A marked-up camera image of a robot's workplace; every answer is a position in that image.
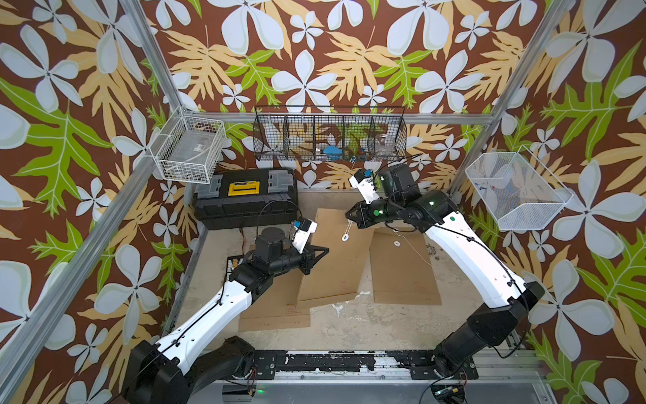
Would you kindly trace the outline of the brown kraft file bag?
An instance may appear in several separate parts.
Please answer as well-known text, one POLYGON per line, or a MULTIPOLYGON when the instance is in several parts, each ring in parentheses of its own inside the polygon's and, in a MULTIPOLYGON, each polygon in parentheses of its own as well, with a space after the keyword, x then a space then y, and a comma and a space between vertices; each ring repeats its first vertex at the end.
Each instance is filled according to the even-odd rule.
POLYGON ((310 310, 296 308, 304 276, 299 270, 274 279, 272 286, 240 315, 240 332, 309 328, 310 310))

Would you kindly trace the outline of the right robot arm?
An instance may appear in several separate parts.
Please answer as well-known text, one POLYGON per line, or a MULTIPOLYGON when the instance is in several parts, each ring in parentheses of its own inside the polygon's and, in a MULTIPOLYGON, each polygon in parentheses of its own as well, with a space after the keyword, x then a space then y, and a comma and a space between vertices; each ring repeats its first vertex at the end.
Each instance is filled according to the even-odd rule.
POLYGON ((361 168, 349 183, 363 199, 347 211, 348 220, 360 229, 395 221, 412 226, 447 253, 483 299, 466 322, 434 349, 440 377, 456 375, 483 348, 503 343, 544 297, 541 284, 513 274, 481 241, 445 192, 422 192, 407 165, 378 172, 361 168))

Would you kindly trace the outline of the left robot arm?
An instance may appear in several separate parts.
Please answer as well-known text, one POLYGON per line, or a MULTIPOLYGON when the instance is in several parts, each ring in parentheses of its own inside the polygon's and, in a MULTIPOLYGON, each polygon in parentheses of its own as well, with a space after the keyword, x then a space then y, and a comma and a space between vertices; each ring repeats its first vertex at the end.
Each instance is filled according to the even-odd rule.
POLYGON ((241 338, 229 338, 210 353, 204 350, 276 277, 294 269, 309 274, 328 254, 328 248, 310 242, 316 228, 315 222, 300 219, 293 237, 277 227, 264 229, 207 304, 156 343, 144 341, 131 351, 119 395, 129 403, 186 403, 213 381, 247 371, 245 359, 254 349, 241 338))

